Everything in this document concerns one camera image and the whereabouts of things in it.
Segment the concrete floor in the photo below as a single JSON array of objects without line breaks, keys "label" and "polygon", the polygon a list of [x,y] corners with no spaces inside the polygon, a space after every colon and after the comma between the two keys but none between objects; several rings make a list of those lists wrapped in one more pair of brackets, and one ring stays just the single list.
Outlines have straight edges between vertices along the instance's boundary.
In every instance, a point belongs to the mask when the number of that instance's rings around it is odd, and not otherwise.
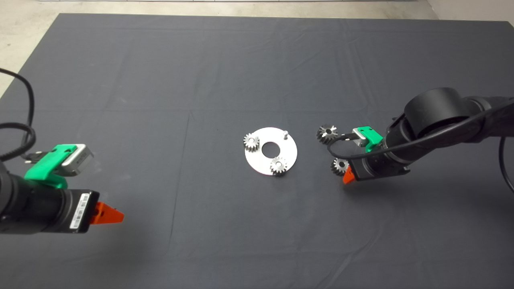
[{"label": "concrete floor", "polygon": [[[0,67],[19,71],[59,13],[438,19],[426,0],[281,3],[0,0]],[[0,96],[11,81],[12,78],[0,75]]]}]

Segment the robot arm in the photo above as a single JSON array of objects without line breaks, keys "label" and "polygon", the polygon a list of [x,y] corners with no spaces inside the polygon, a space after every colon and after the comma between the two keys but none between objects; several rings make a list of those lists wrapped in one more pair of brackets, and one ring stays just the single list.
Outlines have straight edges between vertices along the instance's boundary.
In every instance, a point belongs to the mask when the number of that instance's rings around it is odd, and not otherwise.
[{"label": "robot arm", "polygon": [[491,136],[513,137],[513,104],[513,98],[461,98],[452,88],[432,89],[407,103],[383,140],[368,153],[341,156],[331,150],[337,140],[362,139],[362,135],[355,136],[355,130],[334,139],[328,149],[336,158],[348,160],[347,174],[352,174],[345,176],[348,180],[403,175],[410,171],[408,165],[434,149]]},{"label": "robot arm", "polygon": [[0,162],[0,233],[85,233],[91,224],[120,223],[123,213],[99,202],[100,194],[68,189],[65,176],[79,174],[93,157],[83,144],[59,144],[29,155],[25,177]]}]

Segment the black cable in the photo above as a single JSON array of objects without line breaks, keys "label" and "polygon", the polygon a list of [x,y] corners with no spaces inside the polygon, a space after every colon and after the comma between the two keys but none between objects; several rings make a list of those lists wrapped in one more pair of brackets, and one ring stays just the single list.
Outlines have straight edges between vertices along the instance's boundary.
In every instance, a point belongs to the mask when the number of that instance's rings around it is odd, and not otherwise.
[{"label": "black cable", "polygon": [[28,125],[24,123],[19,122],[4,122],[0,123],[0,129],[17,129],[25,131],[25,135],[27,136],[27,141],[23,143],[18,148],[7,152],[5,154],[0,155],[0,161],[6,161],[10,160],[12,158],[15,158],[23,153],[26,153],[35,143],[35,131],[32,127],[29,127]]},{"label": "black cable", "polygon": [[500,147],[498,148],[498,160],[500,162],[500,171],[502,172],[503,179],[507,183],[509,189],[514,193],[514,185],[510,181],[509,175],[507,174],[507,170],[505,169],[505,159],[503,156],[503,152],[505,150],[505,137],[500,138]]},{"label": "black cable", "polygon": [[[30,85],[29,81],[25,77],[15,73],[15,72],[12,72],[12,71],[7,70],[7,69],[0,68],[0,73],[4,73],[4,74],[7,74],[7,75],[10,75],[10,76],[20,80],[21,82],[23,82],[23,84],[25,85],[25,87],[27,89],[27,92],[28,92],[28,96],[29,96],[29,112],[28,112],[28,115],[27,115],[26,125],[28,127],[32,127],[32,120],[34,119],[34,90],[32,90],[32,86]],[[26,132],[23,135],[22,144],[21,144],[20,148],[27,144],[27,142],[28,142],[27,138],[28,137],[29,137],[28,132]],[[27,156],[25,155],[25,152],[26,151],[21,153],[20,156],[22,158],[24,158],[24,159],[27,159]]]},{"label": "black cable", "polygon": [[330,141],[327,145],[327,149],[328,149],[328,152],[330,152],[330,154],[333,156],[333,157],[336,157],[336,158],[342,158],[342,159],[361,159],[361,158],[365,158],[365,157],[370,157],[370,156],[374,156],[374,155],[379,155],[379,154],[383,154],[383,153],[387,153],[387,152],[394,152],[394,151],[398,151],[398,150],[402,150],[402,149],[406,149],[406,148],[409,148],[409,147],[413,147],[413,146],[419,146],[423,143],[426,143],[426,142],[429,142],[431,140],[433,140],[434,138],[436,137],[442,137],[442,136],[445,136],[447,134],[450,134],[451,132],[457,130],[457,129],[460,129],[461,127],[471,123],[471,122],[474,122],[474,121],[477,121],[483,117],[486,117],[496,111],[499,111],[499,110],[502,110],[510,105],[513,105],[514,104],[514,99],[511,99],[509,101],[506,101],[505,103],[503,103],[502,105],[500,106],[497,106],[497,107],[493,107],[491,109],[488,109],[488,110],[485,110],[483,112],[480,112],[478,114],[475,114],[474,116],[471,116],[471,117],[468,117],[467,119],[461,121],[461,122],[458,122],[446,129],[443,129],[441,131],[438,131],[436,133],[433,133],[433,134],[430,134],[430,135],[427,135],[427,136],[424,136],[422,138],[419,138],[417,140],[413,140],[413,141],[409,141],[409,142],[406,142],[406,143],[403,143],[401,145],[397,145],[397,146],[393,146],[393,147],[390,147],[390,148],[386,148],[386,149],[382,149],[382,150],[378,150],[378,151],[372,151],[372,152],[369,152],[369,153],[365,153],[365,154],[356,154],[356,155],[339,155],[339,154],[336,154],[332,151],[332,145],[335,144],[337,141],[340,141],[340,140],[344,140],[344,139],[347,139],[347,136],[345,135],[341,135],[339,137],[336,137],[335,139],[333,139],[332,141]]}]

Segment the white metal disc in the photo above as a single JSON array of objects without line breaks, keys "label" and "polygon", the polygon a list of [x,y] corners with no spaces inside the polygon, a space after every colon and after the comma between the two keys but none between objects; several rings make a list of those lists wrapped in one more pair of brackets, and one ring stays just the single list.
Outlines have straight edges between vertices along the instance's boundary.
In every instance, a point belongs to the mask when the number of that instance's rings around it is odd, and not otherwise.
[{"label": "white metal disc", "polygon": [[254,152],[245,150],[245,155],[246,160],[254,170],[261,174],[273,175],[270,169],[272,159],[262,153],[262,147],[268,142],[274,142],[279,146],[280,154],[278,157],[286,161],[286,171],[295,164],[298,155],[295,140],[290,135],[287,135],[287,138],[284,139],[284,132],[284,130],[277,128],[262,128],[253,133],[259,137],[259,148]]}]

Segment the center hole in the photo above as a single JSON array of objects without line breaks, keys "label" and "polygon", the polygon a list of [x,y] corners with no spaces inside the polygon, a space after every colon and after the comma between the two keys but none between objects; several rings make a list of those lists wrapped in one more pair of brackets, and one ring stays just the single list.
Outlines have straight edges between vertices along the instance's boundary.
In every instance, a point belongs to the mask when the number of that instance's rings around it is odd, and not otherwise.
[{"label": "center hole", "polygon": [[280,154],[279,145],[274,142],[267,142],[262,146],[262,153],[269,158],[277,157]]}]

